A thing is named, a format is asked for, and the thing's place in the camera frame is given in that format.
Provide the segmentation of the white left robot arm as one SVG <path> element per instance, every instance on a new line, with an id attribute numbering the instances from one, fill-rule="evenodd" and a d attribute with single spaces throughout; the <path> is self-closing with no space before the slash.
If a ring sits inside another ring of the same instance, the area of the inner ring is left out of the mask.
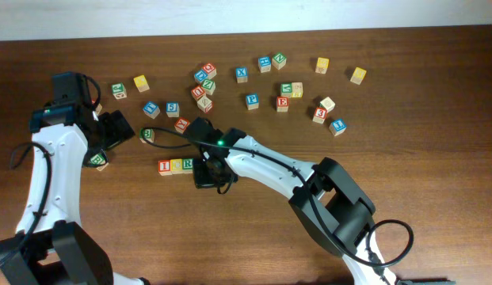
<path id="1" fill-rule="evenodd" d="M 146 284 L 113 271 L 106 252 L 82 228 L 82 169 L 135 136 L 120 111 L 97 114 L 97 83 L 81 73 L 56 74 L 53 98 L 32 113 L 32 138 L 17 146 L 10 168 L 33 154 L 29 196 L 15 235 L 0 241 L 0 272 L 10 284 Z"/>

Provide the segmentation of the red I wooden block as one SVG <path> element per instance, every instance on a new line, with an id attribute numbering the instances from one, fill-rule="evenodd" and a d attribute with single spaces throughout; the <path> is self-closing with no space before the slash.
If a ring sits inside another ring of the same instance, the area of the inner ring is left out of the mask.
<path id="1" fill-rule="evenodd" d="M 158 161 L 158 173 L 161 176 L 170 176 L 172 174 L 171 161 L 170 160 Z"/>

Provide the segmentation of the green R wooden block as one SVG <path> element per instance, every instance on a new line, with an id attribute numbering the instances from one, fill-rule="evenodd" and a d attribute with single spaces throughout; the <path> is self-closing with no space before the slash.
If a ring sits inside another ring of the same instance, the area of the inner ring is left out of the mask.
<path id="1" fill-rule="evenodd" d="M 193 159 L 192 158 L 183 158 L 182 159 L 182 171 L 183 171 L 183 173 L 192 173 L 193 172 Z"/>

